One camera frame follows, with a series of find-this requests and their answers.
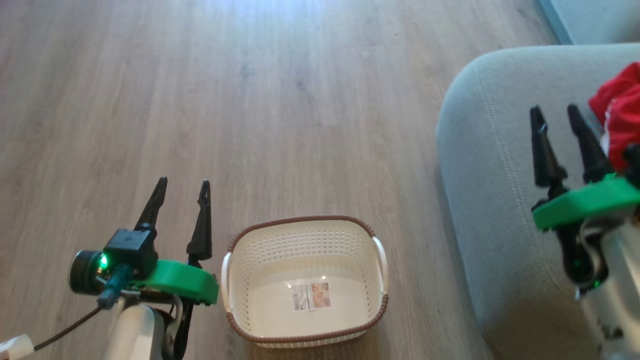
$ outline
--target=brown basket rim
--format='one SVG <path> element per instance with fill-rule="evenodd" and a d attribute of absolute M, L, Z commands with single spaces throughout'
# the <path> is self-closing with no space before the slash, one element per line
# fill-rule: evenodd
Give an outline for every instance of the brown basket rim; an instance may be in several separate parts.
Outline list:
<path fill-rule="evenodd" d="M 233 241 L 229 245 L 227 252 L 233 253 L 234 248 L 236 247 L 236 244 L 238 243 L 238 241 L 244 235 L 250 233 L 251 231 L 262 229 L 263 227 L 267 227 L 267 226 L 290 224 L 293 222 L 302 222 L 302 221 L 316 221 L 316 220 L 345 220 L 345 221 L 354 222 L 362 226 L 367 231 L 369 236 L 371 236 L 372 238 L 376 236 L 376 234 L 373 232 L 371 227 L 369 227 L 369 225 L 367 225 L 364 221 L 360 220 L 359 218 L 351 217 L 348 215 L 311 215 L 311 216 L 302 216 L 302 217 L 290 217 L 290 218 L 282 218 L 279 220 L 262 222 L 262 223 L 247 227 L 246 229 L 242 230 L 233 239 Z M 316 334 L 316 335 L 289 336 L 286 338 L 258 337 L 258 336 L 251 335 L 248 332 L 242 330 L 242 328 L 240 328 L 240 325 L 237 324 L 236 319 L 234 318 L 234 315 L 231 312 L 227 313 L 227 320 L 229 321 L 229 325 L 231 325 L 231 328 L 233 328 L 233 330 L 236 333 L 238 333 L 238 335 L 254 343 L 301 343 L 306 341 L 319 341 L 319 340 L 327 340 L 331 338 L 338 338 L 341 336 L 351 335 L 357 332 L 369 330 L 371 327 L 373 327 L 373 325 L 376 325 L 378 321 L 380 321 L 382 316 L 385 314 L 385 312 L 387 311 L 388 303 L 389 303 L 389 295 L 388 293 L 386 293 L 382 296 L 382 303 L 380 304 L 378 313 L 376 314 L 376 316 L 373 317 L 373 319 L 369 320 L 367 323 L 360 325 L 358 327 L 352 327 L 349 329 L 326 332 L 324 334 Z"/>

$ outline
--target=gray sofa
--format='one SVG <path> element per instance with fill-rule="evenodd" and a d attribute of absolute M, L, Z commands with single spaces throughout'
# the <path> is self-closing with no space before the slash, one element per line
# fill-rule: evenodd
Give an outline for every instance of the gray sofa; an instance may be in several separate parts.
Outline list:
<path fill-rule="evenodd" d="M 638 0 L 538 0 L 560 44 L 640 41 Z"/>
<path fill-rule="evenodd" d="M 640 44 L 508 49 L 474 60 L 445 96 L 440 169 L 477 323 L 500 359 L 596 359 L 553 234 L 538 232 L 529 108 L 539 104 L 572 188 L 582 163 L 566 106 L 587 100 Z"/>

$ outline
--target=red cloth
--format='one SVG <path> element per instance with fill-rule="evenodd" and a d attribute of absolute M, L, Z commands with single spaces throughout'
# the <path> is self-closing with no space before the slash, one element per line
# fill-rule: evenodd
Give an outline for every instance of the red cloth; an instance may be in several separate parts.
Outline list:
<path fill-rule="evenodd" d="M 617 171 L 624 170 L 622 154 L 640 143 L 640 62 L 604 83 L 589 105 L 609 134 L 609 160 Z"/>

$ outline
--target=green 3d-printed part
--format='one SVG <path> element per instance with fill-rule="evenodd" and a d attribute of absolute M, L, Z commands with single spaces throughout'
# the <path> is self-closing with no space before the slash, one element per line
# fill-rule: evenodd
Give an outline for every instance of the green 3d-printed part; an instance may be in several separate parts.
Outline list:
<path fill-rule="evenodd" d="M 181 297 L 215 304 L 218 301 L 218 283 L 208 272 L 174 260 L 159 259 L 151 274 L 129 285 L 146 286 Z"/>
<path fill-rule="evenodd" d="M 630 206 L 640 204 L 640 190 L 624 177 L 564 193 L 533 211 L 538 229 L 553 229 Z"/>

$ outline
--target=white plastic basket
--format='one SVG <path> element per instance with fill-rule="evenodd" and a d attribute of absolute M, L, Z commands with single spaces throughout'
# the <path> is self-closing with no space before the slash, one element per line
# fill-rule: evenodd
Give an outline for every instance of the white plastic basket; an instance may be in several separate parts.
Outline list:
<path fill-rule="evenodd" d="M 313 347 L 356 338 L 384 315 L 387 288 L 382 244 L 368 225 L 346 216 L 249 227 L 222 262 L 229 324 L 262 347 Z"/>

